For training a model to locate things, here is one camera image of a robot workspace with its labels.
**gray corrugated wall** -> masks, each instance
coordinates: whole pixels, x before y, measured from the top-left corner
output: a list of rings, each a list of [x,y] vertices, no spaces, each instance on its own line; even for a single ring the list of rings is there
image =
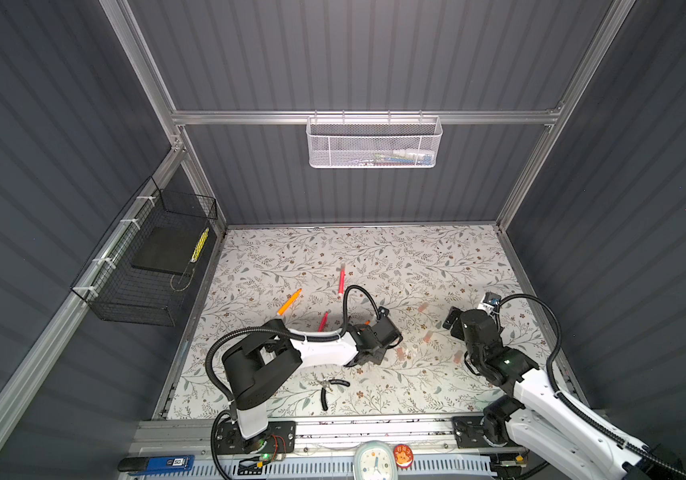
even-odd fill
[[[0,391],[167,151],[97,1],[0,2]],[[2,450],[0,478],[41,465],[105,478],[128,423],[153,407],[170,335],[88,317]]]
[[[305,127],[192,125],[230,224],[495,220],[540,125],[449,125],[437,166],[309,166]]]
[[[686,2],[637,2],[509,234],[591,406],[686,466]]]
[[[609,2],[130,5],[181,110],[530,110],[557,105]],[[494,220],[540,128],[445,126],[414,171],[315,170],[300,127],[188,130],[230,224],[303,224]]]

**red marker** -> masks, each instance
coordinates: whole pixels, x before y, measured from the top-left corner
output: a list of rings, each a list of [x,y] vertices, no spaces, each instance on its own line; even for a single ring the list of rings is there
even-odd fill
[[[343,285],[345,283],[345,264],[341,265],[341,283],[338,287],[338,299],[343,298],[343,293],[345,292]]]
[[[329,314],[329,312],[325,312],[325,318],[321,319],[321,323],[319,323],[319,332],[325,329],[325,325],[327,325],[327,315]]]

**clock face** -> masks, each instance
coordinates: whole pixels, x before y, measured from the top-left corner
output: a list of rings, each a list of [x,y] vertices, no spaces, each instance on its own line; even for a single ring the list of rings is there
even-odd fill
[[[356,477],[360,480],[395,480],[394,455],[386,444],[369,442],[359,447],[354,460]]]

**red round badge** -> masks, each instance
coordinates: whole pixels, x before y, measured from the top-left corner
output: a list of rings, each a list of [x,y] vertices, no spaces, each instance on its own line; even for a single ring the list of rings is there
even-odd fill
[[[394,447],[394,459],[400,468],[410,468],[415,456],[412,455],[412,448],[401,444]]]

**table surface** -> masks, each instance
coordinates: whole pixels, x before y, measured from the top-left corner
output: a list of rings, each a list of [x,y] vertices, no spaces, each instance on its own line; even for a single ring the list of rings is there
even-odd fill
[[[451,306],[474,308],[485,291],[520,292],[492,226],[230,230],[167,418],[213,418],[223,410],[223,394],[205,374],[207,350],[226,332],[275,318],[297,289],[303,291],[285,313],[288,327],[317,331],[329,310],[325,330],[338,328],[343,264],[345,284],[363,286],[388,308],[405,339],[379,366],[296,371],[268,400],[270,416],[468,412],[502,395],[465,368],[464,345],[441,327]],[[374,318],[356,291],[349,314],[353,322]],[[503,342],[542,366],[550,351],[530,306],[508,303],[501,322]],[[220,356],[234,342],[215,356],[215,373],[223,380]],[[328,391],[327,412],[319,399],[325,378],[351,383]]]

